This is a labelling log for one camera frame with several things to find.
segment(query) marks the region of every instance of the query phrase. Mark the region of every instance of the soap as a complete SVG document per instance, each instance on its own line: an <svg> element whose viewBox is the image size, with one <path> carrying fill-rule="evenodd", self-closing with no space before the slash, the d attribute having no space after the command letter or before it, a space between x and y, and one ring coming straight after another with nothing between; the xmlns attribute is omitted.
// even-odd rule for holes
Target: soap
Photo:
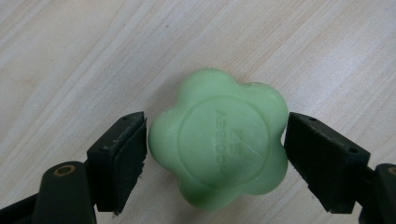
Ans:
<svg viewBox="0 0 396 224"><path fill-rule="evenodd" d="M272 87L202 69L184 80L175 105L152 122L148 147L176 175L187 202L215 210L280 184L288 167L280 142L287 120L286 102Z"/></svg>

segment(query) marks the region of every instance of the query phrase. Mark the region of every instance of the wood grain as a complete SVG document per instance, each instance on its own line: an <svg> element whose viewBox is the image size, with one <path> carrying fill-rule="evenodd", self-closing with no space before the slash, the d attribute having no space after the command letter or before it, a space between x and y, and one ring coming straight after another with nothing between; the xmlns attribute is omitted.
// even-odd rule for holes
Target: wood grain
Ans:
<svg viewBox="0 0 396 224"><path fill-rule="evenodd" d="M119 117L148 124L193 70L274 86L290 111L321 119L396 163L396 2L392 0L0 1L0 207L86 150ZM263 196L203 212L148 155L118 217L98 223L357 223L331 215L290 166Z"/></svg>

